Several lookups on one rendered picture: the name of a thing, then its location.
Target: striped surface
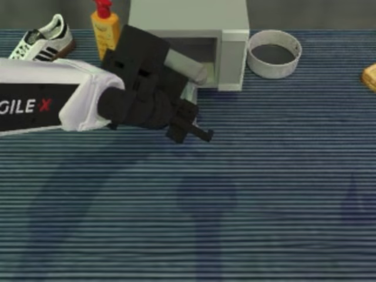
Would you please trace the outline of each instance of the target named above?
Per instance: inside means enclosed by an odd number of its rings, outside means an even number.
[[[292,33],[292,77],[199,92],[210,144],[0,139],[0,281],[374,281],[376,97],[359,75],[376,34]],[[0,31],[0,56],[21,35]],[[92,32],[74,36],[70,58],[98,64]]]

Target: shoe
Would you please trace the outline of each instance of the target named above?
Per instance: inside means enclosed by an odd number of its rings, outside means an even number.
[[[50,62],[64,58],[74,48],[75,41],[69,26],[62,15],[56,14],[49,24],[28,31],[9,59]]]

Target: mustard bottle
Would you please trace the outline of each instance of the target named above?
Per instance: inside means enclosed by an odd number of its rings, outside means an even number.
[[[111,0],[94,0],[97,10],[91,15],[95,39],[102,60],[106,50],[115,50],[120,37],[119,17],[111,12]]]

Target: background wall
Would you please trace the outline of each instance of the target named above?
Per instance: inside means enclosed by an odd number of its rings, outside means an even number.
[[[253,29],[376,28],[375,0],[247,2]],[[113,10],[123,22],[127,19],[129,7],[130,0],[113,0]],[[72,28],[90,28],[89,15],[94,9],[92,0],[0,0],[0,28],[37,28],[49,22],[55,13],[62,13]]]

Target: roll of tape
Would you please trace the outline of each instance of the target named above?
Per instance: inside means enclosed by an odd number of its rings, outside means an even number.
[[[272,64],[257,58],[252,50],[261,45],[278,45],[290,51],[294,60],[284,64]],[[291,75],[299,62],[302,47],[297,38],[287,32],[278,30],[260,31],[254,34],[248,42],[247,64],[249,68],[262,78],[281,79]]]

